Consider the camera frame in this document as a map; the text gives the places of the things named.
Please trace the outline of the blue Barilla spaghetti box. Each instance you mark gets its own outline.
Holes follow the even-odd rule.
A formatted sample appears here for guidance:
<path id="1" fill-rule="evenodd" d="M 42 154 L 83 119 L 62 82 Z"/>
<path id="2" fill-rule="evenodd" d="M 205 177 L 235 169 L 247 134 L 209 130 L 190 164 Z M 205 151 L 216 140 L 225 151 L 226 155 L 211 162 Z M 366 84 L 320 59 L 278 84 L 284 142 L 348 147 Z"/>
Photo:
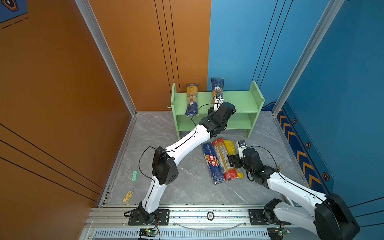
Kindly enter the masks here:
<path id="1" fill-rule="evenodd" d="M 211 172 L 213 183 L 215 185 L 224 183 L 226 180 L 222 172 L 213 144 L 205 143 L 205 144 L 202 144 L 202 147 L 203 147 L 203 152 L 207 161 L 208 168 Z"/>

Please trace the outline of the Ankara spaghetti bag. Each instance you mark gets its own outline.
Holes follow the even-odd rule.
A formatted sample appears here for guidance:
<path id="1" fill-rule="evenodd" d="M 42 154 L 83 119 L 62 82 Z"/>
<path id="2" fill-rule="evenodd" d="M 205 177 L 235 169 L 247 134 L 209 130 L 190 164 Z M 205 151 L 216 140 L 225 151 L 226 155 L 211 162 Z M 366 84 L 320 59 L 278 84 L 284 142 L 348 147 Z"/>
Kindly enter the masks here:
<path id="1" fill-rule="evenodd" d="M 198 115 L 198 84 L 187 84 L 187 109 L 185 115 L 192 117 Z"/>
<path id="2" fill-rule="evenodd" d="M 224 81 L 225 78 L 211 78 L 213 103 L 215 103 L 217 95 L 223 91 Z"/>

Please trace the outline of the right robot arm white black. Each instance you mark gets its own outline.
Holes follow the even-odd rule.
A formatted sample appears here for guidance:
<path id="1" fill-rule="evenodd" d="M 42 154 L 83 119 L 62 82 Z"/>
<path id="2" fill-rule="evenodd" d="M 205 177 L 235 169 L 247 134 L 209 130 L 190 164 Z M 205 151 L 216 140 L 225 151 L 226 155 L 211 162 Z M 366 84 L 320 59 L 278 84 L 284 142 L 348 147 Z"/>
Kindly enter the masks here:
<path id="1" fill-rule="evenodd" d="M 343 198 L 314 191 L 285 177 L 277 168 L 264 165 L 255 149 L 245 147 L 240 154 L 229 156 L 229 162 L 235 168 L 246 170 L 253 182 L 299 204 L 294 207 L 278 199 L 270 201 L 264 207 L 267 223 L 291 223 L 316 234 L 321 240 L 352 240 L 360 232 Z"/>

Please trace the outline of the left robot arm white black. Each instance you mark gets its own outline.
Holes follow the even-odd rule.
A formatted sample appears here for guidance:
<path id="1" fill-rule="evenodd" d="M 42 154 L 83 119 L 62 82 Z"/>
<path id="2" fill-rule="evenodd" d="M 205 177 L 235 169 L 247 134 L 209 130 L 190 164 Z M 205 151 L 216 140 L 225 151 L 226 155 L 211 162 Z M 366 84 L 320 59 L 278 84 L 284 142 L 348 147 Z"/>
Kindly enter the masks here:
<path id="1" fill-rule="evenodd" d="M 178 177 L 178 164 L 181 160 L 196 147 L 224 131 L 235 112 L 236 107 L 233 104 L 223 102 L 219 104 L 217 111 L 202 118 L 184 138 L 166 148 L 159 146 L 155 149 L 152 182 L 138 206 L 139 216 L 146 224 L 153 222 L 166 187 Z"/>

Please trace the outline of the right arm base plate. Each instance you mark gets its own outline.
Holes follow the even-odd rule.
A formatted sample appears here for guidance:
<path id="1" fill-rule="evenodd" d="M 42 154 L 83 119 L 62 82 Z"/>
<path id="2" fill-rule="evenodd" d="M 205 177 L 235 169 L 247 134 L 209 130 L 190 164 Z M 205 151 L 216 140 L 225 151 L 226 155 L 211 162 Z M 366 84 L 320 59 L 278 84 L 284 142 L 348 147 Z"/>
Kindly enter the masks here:
<path id="1" fill-rule="evenodd" d="M 274 216 L 273 217 L 266 217 L 264 214 L 264 209 L 249 209 L 249 219 L 252 226 L 282 226 L 282 225 L 288 225 L 290 226 L 291 223 L 289 222 L 281 222 L 277 220 Z"/>

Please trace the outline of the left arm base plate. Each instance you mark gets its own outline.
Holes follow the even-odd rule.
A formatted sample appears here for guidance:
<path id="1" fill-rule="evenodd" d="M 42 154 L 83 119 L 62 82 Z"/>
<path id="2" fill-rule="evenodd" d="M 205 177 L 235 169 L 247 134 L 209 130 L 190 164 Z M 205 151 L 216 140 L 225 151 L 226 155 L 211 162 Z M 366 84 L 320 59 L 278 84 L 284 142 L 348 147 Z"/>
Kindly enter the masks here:
<path id="1" fill-rule="evenodd" d="M 141 213 L 139 209 L 126 212 L 129 226 L 167 226 L 170 220 L 170 210 L 158 209 L 155 212 L 147 215 L 146 212 Z"/>

